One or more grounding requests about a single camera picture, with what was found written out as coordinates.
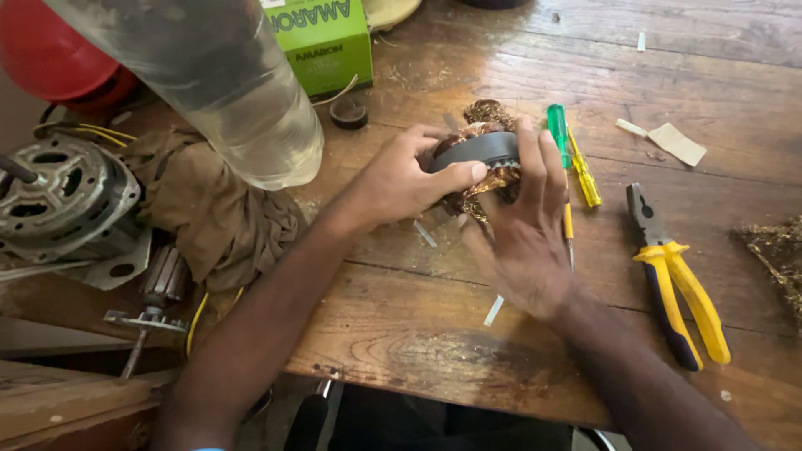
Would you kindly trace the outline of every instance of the amaron box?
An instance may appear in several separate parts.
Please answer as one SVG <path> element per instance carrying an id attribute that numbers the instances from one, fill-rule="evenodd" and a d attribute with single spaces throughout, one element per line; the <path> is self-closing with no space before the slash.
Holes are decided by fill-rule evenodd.
<path id="1" fill-rule="evenodd" d="M 358 75 L 373 85 L 371 37 L 362 0 L 261 0 L 295 76 L 313 100 L 331 97 Z"/>

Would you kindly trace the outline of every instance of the hand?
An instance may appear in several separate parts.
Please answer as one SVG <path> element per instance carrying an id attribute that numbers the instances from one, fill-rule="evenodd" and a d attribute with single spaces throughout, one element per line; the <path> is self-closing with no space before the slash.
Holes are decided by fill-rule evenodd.
<path id="1" fill-rule="evenodd" d="M 518 121 L 517 131 L 521 164 L 517 200 L 502 205 L 493 191 L 480 194 L 492 227 L 487 233 L 467 214 L 459 222 L 463 242 L 499 295 L 551 322 L 576 287 L 561 225 L 565 173 L 551 133 L 538 136 L 529 116 Z"/>
<path id="2" fill-rule="evenodd" d="M 479 161 L 424 172 L 419 159 L 431 161 L 431 151 L 447 135 L 448 130 L 419 124 L 386 143 L 335 201 L 351 225 L 370 230 L 410 217 L 482 181 L 488 170 Z"/>

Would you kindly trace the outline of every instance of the screwdriver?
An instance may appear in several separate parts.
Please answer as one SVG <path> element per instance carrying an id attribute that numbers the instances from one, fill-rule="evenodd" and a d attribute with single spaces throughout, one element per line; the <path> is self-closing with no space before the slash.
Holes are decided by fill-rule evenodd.
<path id="1" fill-rule="evenodd" d="M 549 119 L 549 131 L 560 149 L 562 158 L 562 169 L 565 172 L 565 189 L 568 189 L 568 169 L 571 168 L 571 156 L 565 148 L 565 141 L 568 139 L 568 124 L 565 122 L 565 107 L 561 104 L 549 106 L 546 110 Z M 571 259 L 571 270 L 573 270 L 573 219 L 571 218 L 571 201 L 565 202 L 565 216 L 562 220 L 565 227 L 565 241 L 568 243 L 568 252 Z"/>
<path id="2" fill-rule="evenodd" d="M 588 201 L 589 206 L 599 206 L 602 204 L 602 196 L 599 195 L 596 180 L 593 178 L 588 162 L 585 161 L 582 152 L 579 152 L 577 142 L 573 138 L 573 133 L 571 133 L 571 127 L 566 125 L 566 128 L 568 129 L 568 140 L 571 141 L 571 147 L 573 147 L 573 166 L 577 168 L 579 183 L 582 185 L 582 191 L 585 192 L 585 199 Z"/>

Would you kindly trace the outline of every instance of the yellow pliers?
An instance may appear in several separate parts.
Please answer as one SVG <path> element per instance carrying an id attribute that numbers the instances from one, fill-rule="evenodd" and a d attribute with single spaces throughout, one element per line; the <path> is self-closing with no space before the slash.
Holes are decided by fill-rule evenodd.
<path id="1" fill-rule="evenodd" d="M 707 354 L 719 364 L 729 364 L 730 349 L 724 339 L 719 314 L 680 255 L 689 246 L 681 246 L 668 238 L 662 219 L 639 183 L 633 183 L 626 188 L 626 200 L 630 206 L 630 214 L 642 232 L 640 238 L 646 242 L 646 246 L 641 248 L 634 259 L 643 262 L 646 267 L 654 312 L 674 357 L 687 370 L 699 371 L 703 368 L 702 360 L 679 312 L 672 280 L 691 308 Z"/>

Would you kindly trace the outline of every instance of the wooden table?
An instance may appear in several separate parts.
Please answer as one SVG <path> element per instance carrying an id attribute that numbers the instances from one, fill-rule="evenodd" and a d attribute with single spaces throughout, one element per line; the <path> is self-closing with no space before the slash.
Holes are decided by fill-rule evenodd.
<path id="1" fill-rule="evenodd" d="M 370 125 L 345 132 L 321 109 L 320 173 L 291 193 L 313 217 L 382 142 L 414 123 L 442 124 L 444 112 L 460 117 L 479 98 L 537 120 L 548 105 L 564 104 L 605 201 L 594 211 L 583 208 L 572 181 L 579 275 L 676 366 L 649 314 L 641 265 L 631 259 L 638 244 L 624 188 L 642 182 L 674 238 L 691 245 L 686 260 L 713 299 L 733 354 L 722 366 L 702 351 L 704 371 L 679 371 L 767 448 L 802 449 L 796 325 L 769 275 L 731 232 L 802 213 L 802 10 L 764 0 L 707 3 L 541 0 L 490 12 L 452 0 L 425 2 L 386 43 L 374 41 Z M 646 51 L 638 53 L 642 30 Z M 161 108 L 171 119 L 152 124 L 178 123 Z M 670 121 L 708 153 L 689 169 L 615 128 L 619 117 L 646 129 Z M 491 327 L 482 324 L 496 294 L 453 223 L 431 233 L 437 248 L 411 220 L 379 228 L 360 243 L 287 370 L 612 428 L 557 337 L 511 306 Z M 28 302 L 7 297 L 0 304 L 4 315 L 48 315 L 44 322 L 98 329 L 43 314 L 36 299 L 53 289 L 34 282 L 25 288 Z M 14 286 L 5 289 L 14 293 Z M 91 302 L 105 311 L 111 301 L 103 300 L 102 308 Z M 683 314 L 692 323 L 687 309 Z M 695 325 L 689 329 L 702 349 Z"/>

